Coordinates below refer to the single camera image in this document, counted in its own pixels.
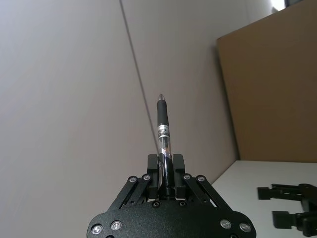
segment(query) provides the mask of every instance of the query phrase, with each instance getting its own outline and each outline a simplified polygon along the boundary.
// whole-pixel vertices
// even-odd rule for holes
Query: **black metal plate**
[[[256,231],[248,217],[242,213],[219,209],[210,205],[187,202],[179,206],[180,201],[160,201],[154,208],[152,202],[122,208],[99,214],[89,224],[87,238],[255,238]],[[231,222],[230,229],[220,225],[222,219]],[[122,223],[121,229],[113,231],[113,221]],[[241,222],[251,225],[246,233],[239,228]],[[91,233],[95,224],[101,224],[103,230],[98,235]]]

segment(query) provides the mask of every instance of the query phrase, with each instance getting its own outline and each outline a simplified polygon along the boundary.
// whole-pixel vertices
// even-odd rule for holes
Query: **black pen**
[[[158,197],[160,200],[175,199],[173,160],[170,149],[169,123],[167,105],[162,94],[158,97],[158,156],[159,182]]]

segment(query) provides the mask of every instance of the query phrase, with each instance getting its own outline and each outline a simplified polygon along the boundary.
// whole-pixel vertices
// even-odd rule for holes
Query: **white table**
[[[258,200],[257,187],[270,187],[272,183],[317,186],[317,163],[236,161],[213,186],[233,210],[250,218],[257,238],[304,237],[296,228],[285,230],[273,226],[272,211],[303,210],[298,201]]]

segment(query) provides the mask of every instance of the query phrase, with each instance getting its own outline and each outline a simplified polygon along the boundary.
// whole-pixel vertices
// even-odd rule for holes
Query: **pen label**
[[[169,127],[168,125],[160,125],[158,127],[158,138],[169,137]]]

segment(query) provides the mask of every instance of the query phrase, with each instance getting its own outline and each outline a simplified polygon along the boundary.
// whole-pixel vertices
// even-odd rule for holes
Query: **brown cardboard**
[[[242,160],[317,162],[317,1],[218,39]]]

